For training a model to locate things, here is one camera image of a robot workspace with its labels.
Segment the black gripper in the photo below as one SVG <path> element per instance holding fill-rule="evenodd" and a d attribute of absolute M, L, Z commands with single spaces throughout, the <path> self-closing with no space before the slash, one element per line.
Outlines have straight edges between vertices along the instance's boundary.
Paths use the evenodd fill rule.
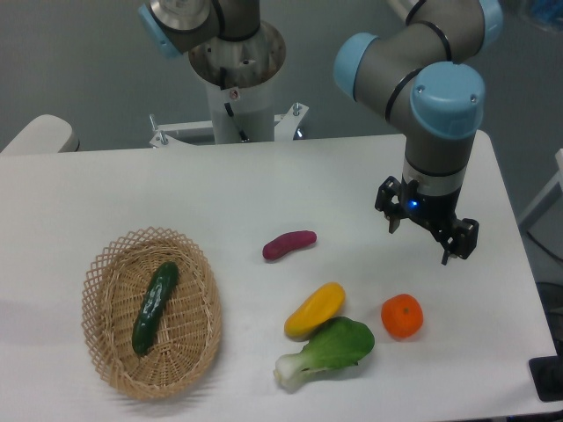
<path fill-rule="evenodd" d="M 467 259 L 475 250 L 479 236 L 476 220 L 456 217 L 460 189 L 441 196 L 418 191 L 417 182 L 401 184 L 389 176 L 377 189 L 375 210 L 382 212 L 393 234 L 402 219 L 408 219 L 431 233 L 443 247 L 441 263 L 450 258 Z"/>

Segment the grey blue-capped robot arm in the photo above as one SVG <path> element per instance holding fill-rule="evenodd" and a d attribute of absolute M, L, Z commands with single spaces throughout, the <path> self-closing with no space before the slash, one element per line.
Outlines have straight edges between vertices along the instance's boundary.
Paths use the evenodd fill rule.
<path fill-rule="evenodd" d="M 279 135 L 269 85 L 286 46 L 258 2 L 149 1 L 138 13 L 161 54 L 187 55 L 207 84 L 216 143 Z M 333 65 L 345 94 L 406 137 L 402 175 L 380 185 L 376 209 L 390 230 L 405 219 L 427 230 L 445 258 L 468 258 L 478 241 L 478 223 L 456 215 L 486 97 L 466 62 L 498 38 L 502 24 L 495 1 L 419 1 L 400 33 L 387 40 L 358 33 Z"/>

